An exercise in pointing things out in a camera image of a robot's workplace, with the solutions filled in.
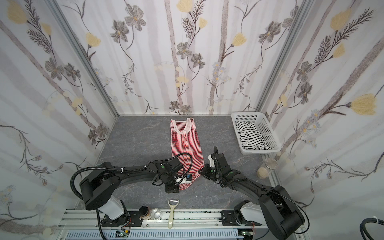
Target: white cable connector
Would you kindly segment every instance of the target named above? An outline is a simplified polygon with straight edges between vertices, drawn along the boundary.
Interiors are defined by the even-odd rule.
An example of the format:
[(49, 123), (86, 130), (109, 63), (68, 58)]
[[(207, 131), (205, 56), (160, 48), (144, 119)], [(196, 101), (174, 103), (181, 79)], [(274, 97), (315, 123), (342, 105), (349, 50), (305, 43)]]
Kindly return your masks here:
[(212, 154), (208, 156), (208, 160), (209, 160), (209, 164), (211, 165), (211, 167), (215, 167), (215, 163), (214, 163), (214, 160), (212, 158)]

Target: floral wallpaper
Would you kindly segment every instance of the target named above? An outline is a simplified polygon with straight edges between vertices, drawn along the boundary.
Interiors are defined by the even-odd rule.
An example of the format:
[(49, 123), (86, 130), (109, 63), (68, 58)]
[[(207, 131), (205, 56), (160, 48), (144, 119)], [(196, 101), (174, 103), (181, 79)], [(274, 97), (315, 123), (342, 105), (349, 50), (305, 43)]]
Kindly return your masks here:
[(297, 0), (58, 0), (120, 114), (254, 111)]
[(114, 116), (43, 1), (0, 6), (0, 235), (50, 239)]
[(361, 239), (361, 221), (384, 215), (383, 12), (382, 1), (316, 0), (262, 110), (314, 240)]

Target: yellow flower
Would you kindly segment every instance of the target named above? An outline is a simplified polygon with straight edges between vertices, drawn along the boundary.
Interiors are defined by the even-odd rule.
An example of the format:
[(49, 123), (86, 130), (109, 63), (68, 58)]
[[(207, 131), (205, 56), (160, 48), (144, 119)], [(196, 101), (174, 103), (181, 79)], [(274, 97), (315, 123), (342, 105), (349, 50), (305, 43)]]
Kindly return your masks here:
[(207, 25), (207, 20), (204, 18), (199, 18), (199, 28), (204, 28)]
[(86, 39), (87, 39), (88, 45), (90, 45), (91, 47), (97, 47), (100, 45), (100, 42), (101, 42), (101, 40), (98, 39), (92, 33), (87, 33)]
[(240, 46), (242, 45), (243, 43), (245, 43), (247, 39), (244, 37), (244, 35), (242, 33), (238, 33), (236, 34), (236, 36), (234, 37), (233, 41), (232, 41), (232, 45), (234, 46)]
[(53, 104), (48, 104), (47, 109), (49, 111), (54, 111), (55, 110), (55, 106)]
[(27, 21), (27, 17), (24, 10), (15, 1), (9, 1), (7, 13), (9, 20), (13, 21), (14, 23), (23, 24)]
[(184, 77), (184, 76), (179, 76), (179, 77), (177, 77), (176, 79), (177, 79), (177, 81), (179, 81), (179, 82), (185, 82), (185, 83), (189, 82), (189, 79), (186, 78), (186, 77)]
[(43, 110), (43, 111), (42, 111), (42, 114), (43, 114), (44, 116), (46, 116), (46, 117), (49, 117), (49, 116), (50, 116), (50, 113), (49, 113), (48, 110)]
[(331, 28), (335, 31), (339, 31), (347, 23), (349, 16), (351, 15), (351, 9), (346, 10), (345, 12), (340, 12), (336, 14), (331, 19)]
[(72, 107), (76, 108), (78, 105), (83, 103), (83, 98), (75, 98), (72, 102)]
[(376, 98), (372, 93), (362, 95), (351, 102), (350, 108), (360, 115), (374, 115)]
[(50, 36), (52, 33), (51, 26), (49, 24), (46, 24), (46, 23), (41, 23), (41, 26), (44, 29), (44, 31)]
[(192, 10), (192, 0), (180, 0), (176, 7), (181, 11), (188, 13)]
[(341, 57), (342, 55), (344, 55), (344, 53), (345, 53), (344, 44), (341, 43), (341, 44), (335, 49), (335, 51), (333, 52), (333, 57), (334, 57), (334, 58)]
[(283, 107), (286, 107), (287, 106), (287, 96), (285, 96), (285, 94), (283, 94), (281, 97), (281, 102), (283, 103)]

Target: black and white striped shirt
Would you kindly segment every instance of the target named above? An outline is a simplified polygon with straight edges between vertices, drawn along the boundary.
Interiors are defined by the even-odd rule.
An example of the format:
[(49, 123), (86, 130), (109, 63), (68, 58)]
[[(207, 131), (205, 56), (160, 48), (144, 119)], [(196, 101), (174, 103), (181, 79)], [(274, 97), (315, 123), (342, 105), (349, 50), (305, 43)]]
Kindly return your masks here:
[(237, 133), (240, 137), (240, 142), (245, 150), (270, 150), (263, 135), (257, 130), (254, 123), (237, 122)]

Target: white motor housing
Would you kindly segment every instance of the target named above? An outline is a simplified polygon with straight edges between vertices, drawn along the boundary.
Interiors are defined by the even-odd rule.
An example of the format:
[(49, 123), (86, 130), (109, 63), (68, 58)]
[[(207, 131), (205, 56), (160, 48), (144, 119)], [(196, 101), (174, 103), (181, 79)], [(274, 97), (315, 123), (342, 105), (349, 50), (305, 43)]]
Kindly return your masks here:
[(260, 205), (253, 204), (251, 202), (246, 203), (240, 208), (240, 212), (245, 220), (257, 222), (266, 226), (265, 218)]
[(98, 210), (108, 215), (111, 220), (115, 220), (124, 214), (124, 207), (113, 195), (111, 195), (110, 199), (103, 206), (99, 207)]

